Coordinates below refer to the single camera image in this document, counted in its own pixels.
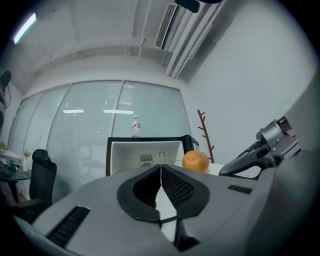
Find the coat rack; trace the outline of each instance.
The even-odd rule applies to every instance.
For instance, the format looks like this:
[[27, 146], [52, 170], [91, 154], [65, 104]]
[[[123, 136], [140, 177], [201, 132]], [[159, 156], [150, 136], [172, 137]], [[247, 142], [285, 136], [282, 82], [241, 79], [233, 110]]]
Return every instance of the coat rack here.
[[209, 147], [210, 157], [208, 157], [208, 158], [211, 160], [211, 163], [214, 164], [215, 160], [214, 160], [214, 154], [213, 154], [212, 150], [214, 149], [215, 146], [213, 145], [211, 147], [211, 144], [210, 144], [207, 128], [206, 128], [206, 125], [205, 125], [206, 117], [205, 116], [203, 117], [205, 112], [201, 113], [200, 110], [198, 109], [198, 114], [199, 114], [199, 117], [200, 117], [200, 120], [201, 120], [201, 124], [202, 124], [202, 127], [198, 126], [198, 128], [204, 131], [204, 135], [202, 135], [202, 137], [206, 138], [206, 143], [208, 144], [208, 147]]

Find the ceiling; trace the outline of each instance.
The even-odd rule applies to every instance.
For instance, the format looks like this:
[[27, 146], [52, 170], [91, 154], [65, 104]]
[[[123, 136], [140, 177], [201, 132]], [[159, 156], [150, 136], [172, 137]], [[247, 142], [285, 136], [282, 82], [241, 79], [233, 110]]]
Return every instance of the ceiling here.
[[[153, 0], [144, 31], [144, 54], [162, 58], [155, 38], [168, 3]], [[149, 0], [48, 0], [34, 8], [37, 20], [17, 44], [8, 44], [0, 66], [25, 94], [42, 73], [65, 62], [139, 51]]]

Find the black chair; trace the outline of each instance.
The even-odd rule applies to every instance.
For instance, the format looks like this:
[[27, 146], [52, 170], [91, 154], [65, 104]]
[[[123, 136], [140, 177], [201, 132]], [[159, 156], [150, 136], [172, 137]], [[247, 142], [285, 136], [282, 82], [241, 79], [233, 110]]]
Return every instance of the black chair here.
[[51, 162], [48, 151], [37, 149], [32, 154], [29, 195], [31, 200], [16, 204], [16, 215], [32, 223], [51, 204], [57, 165]]

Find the ceiling light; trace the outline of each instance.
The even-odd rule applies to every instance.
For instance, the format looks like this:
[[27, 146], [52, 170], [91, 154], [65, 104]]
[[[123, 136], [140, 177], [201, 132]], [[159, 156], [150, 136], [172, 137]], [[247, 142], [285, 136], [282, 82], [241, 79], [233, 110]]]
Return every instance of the ceiling light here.
[[63, 110], [66, 114], [72, 114], [72, 113], [84, 113], [82, 109], [73, 109], [73, 110]]
[[126, 111], [126, 110], [114, 110], [114, 109], [109, 109], [109, 110], [103, 110], [104, 113], [116, 113], [116, 114], [131, 114], [133, 115], [133, 111]]
[[32, 14], [27, 21], [23, 24], [23, 26], [19, 29], [19, 31], [15, 34], [13, 41], [14, 43], [18, 43], [19, 39], [23, 36], [23, 34], [27, 31], [27, 29], [36, 21], [36, 14]]

